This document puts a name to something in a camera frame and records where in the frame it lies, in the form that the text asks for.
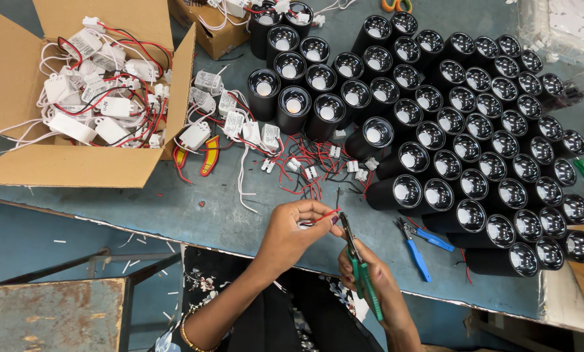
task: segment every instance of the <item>hand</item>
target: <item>hand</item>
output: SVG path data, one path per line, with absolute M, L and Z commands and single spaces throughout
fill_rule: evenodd
M 307 229 L 301 230 L 296 224 L 299 220 L 318 220 L 332 211 L 327 205 L 312 199 L 278 205 L 270 215 L 264 239 L 251 266 L 256 266 L 274 281 L 294 266 L 305 250 L 327 232 L 342 236 L 342 229 L 335 226 L 339 220 L 336 213 Z

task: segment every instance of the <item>workbench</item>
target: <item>workbench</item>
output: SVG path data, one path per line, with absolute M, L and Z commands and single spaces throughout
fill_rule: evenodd
M 321 9 L 332 2 L 315 0 L 311 5 L 314 9 Z M 380 9 L 379 0 L 358 0 L 347 10 L 333 10 L 324 14 L 327 16 L 326 24 L 322 28 L 312 28 L 310 35 L 321 36 L 330 44 L 331 57 L 350 50 L 367 16 L 387 16 Z M 518 26 L 517 5 L 505 4 L 504 1 L 461 1 L 451 2 L 447 6 L 438 1 L 417 0 L 414 2 L 413 14 L 420 29 L 434 29 L 443 37 L 455 31 L 464 31 L 473 37 L 486 35 L 496 38 L 504 33 L 515 35 Z M 174 35 L 182 36 L 180 28 L 176 28 L 175 24 Z M 248 43 L 224 57 L 236 58 L 243 54 L 232 61 L 213 61 L 198 45 L 196 53 L 194 72 L 205 69 L 215 73 L 222 66 L 231 64 L 223 72 L 222 81 L 226 89 L 238 89 L 244 93 L 249 73 L 265 67 L 264 61 L 250 53 Z M 583 69 L 559 61 L 546 64 L 544 72 L 554 72 L 564 80 Z M 584 103 L 556 111 L 551 116 L 558 119 L 564 128 L 572 127 L 584 137 Z M 226 139 L 221 137 L 220 143 L 226 145 Z M 0 151 L 12 145 L 13 142 L 0 139 Z M 272 174 L 263 172 L 263 157 L 250 151 L 244 163 L 242 188 L 244 192 L 257 195 L 244 196 L 243 199 L 259 213 L 245 209 L 239 202 L 237 191 L 243 152 L 244 148 L 240 145 L 223 150 L 216 168 L 208 177 L 198 175 L 203 156 L 189 155 L 184 174 L 194 182 L 193 185 L 178 178 L 172 162 L 162 161 L 143 189 L 0 186 L 0 202 L 91 220 L 168 241 L 254 256 L 272 209 L 277 204 L 297 200 L 300 196 L 281 190 L 279 172 L 276 169 Z M 580 175 L 578 178 L 577 185 L 565 188 L 564 192 L 584 196 L 584 179 Z M 294 187 L 294 182 L 284 180 L 283 187 L 286 185 Z M 336 203 L 337 187 L 338 183 L 335 182 L 321 183 L 323 201 L 331 207 Z M 405 292 L 528 319 L 541 317 L 539 276 L 519 279 L 471 273 L 471 286 L 464 265 L 455 266 L 456 262 L 462 260 L 458 249 L 447 252 L 421 238 L 415 238 L 433 279 L 430 283 L 423 282 L 410 258 L 403 235 L 393 223 L 399 214 L 395 211 L 374 211 L 361 196 L 347 188 L 342 187 L 339 206 L 347 213 L 352 230 L 389 265 Z M 345 244 L 343 240 L 327 235 L 307 250 L 297 266 L 337 274 L 336 258 Z

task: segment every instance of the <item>cardboard box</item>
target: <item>cardboard box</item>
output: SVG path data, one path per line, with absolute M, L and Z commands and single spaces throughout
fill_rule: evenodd
M 240 46 L 250 38 L 246 25 L 234 26 L 227 22 L 224 28 L 218 31 L 210 31 L 203 27 L 199 16 L 210 26 L 218 26 L 225 21 L 220 11 L 211 6 L 203 6 L 198 0 L 168 0 L 168 8 L 174 17 L 184 28 L 188 29 L 196 24 L 196 41 L 213 58 L 218 59 L 231 50 Z M 249 12 L 244 18 L 229 15 L 235 23 L 249 20 Z
M 89 16 L 100 18 L 109 27 L 124 28 L 139 40 L 161 44 L 173 53 L 166 125 L 169 148 L 168 141 L 183 128 L 186 119 L 195 28 L 174 51 L 166 0 L 33 2 L 45 41 L 55 42 L 58 36 L 68 38 L 83 29 L 82 20 Z M 47 77 L 37 65 L 45 41 L 0 15 L 0 130 L 40 117 L 36 102 Z M 5 134 L 18 138 L 27 128 L 24 125 Z M 46 125 L 37 124 L 27 139 L 48 131 Z M 164 148 L 73 147 L 48 138 L 0 156 L 0 185 L 142 188 L 163 152 Z

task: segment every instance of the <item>wire connector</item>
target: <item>wire connector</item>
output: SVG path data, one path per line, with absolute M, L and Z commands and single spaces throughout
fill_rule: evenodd
M 368 170 L 375 171 L 376 167 L 379 166 L 379 162 L 376 161 L 374 158 L 370 158 L 366 161 L 365 165 L 368 168 Z
M 357 160 L 353 160 L 352 162 L 346 163 L 346 170 L 348 172 L 358 172 L 359 171 L 359 164 Z

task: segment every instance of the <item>bracelet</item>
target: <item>bracelet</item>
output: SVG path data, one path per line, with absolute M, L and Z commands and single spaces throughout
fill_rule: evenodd
M 183 340 L 186 342 L 186 344 L 192 348 L 194 351 L 196 352 L 214 352 L 215 350 L 218 349 L 218 346 L 220 346 L 220 344 L 218 344 L 216 347 L 210 349 L 210 350 L 204 350 L 204 349 L 200 349 L 196 346 L 194 346 L 194 343 L 192 343 L 192 341 L 187 340 L 187 336 L 186 336 L 186 329 L 184 327 L 184 324 L 186 324 L 186 318 L 189 314 L 186 314 L 183 316 L 183 319 L 181 321 L 181 337 L 183 338 Z

